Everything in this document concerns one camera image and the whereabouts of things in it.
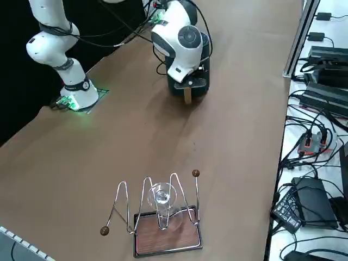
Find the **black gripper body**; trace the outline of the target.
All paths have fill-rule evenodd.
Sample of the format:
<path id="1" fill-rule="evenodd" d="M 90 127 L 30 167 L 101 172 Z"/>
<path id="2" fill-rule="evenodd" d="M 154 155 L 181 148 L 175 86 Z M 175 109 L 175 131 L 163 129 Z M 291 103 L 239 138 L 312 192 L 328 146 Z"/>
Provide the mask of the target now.
<path id="1" fill-rule="evenodd" d="M 207 85 L 207 81 L 204 78 L 189 77 L 183 80 L 181 83 L 175 82 L 175 89 L 186 89 L 186 88 L 204 88 Z"/>

